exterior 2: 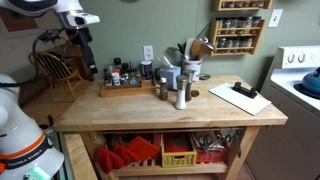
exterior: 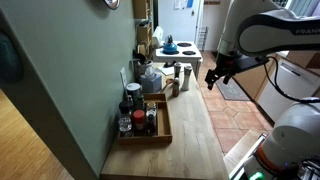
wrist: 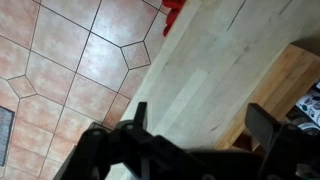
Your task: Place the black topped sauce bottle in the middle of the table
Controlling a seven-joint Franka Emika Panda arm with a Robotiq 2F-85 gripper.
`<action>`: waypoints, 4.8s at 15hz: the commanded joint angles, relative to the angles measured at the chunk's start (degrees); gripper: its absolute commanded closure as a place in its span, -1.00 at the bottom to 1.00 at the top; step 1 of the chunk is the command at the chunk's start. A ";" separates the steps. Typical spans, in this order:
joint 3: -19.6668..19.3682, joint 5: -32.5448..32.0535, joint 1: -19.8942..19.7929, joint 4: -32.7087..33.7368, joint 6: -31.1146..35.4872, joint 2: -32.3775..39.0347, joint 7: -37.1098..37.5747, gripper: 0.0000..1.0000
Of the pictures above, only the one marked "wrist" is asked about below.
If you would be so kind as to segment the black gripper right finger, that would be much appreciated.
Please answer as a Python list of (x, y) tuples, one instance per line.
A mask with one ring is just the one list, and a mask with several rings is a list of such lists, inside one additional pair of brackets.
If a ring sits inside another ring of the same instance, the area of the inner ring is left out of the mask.
[(268, 150), (281, 124), (259, 104), (249, 103), (245, 126), (264, 150)]

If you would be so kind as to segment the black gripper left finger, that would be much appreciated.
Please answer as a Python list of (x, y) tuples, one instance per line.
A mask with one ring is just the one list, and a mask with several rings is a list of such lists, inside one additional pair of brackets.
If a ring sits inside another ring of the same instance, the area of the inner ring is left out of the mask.
[(134, 123), (139, 127), (147, 128), (147, 103), (139, 102), (134, 116)]

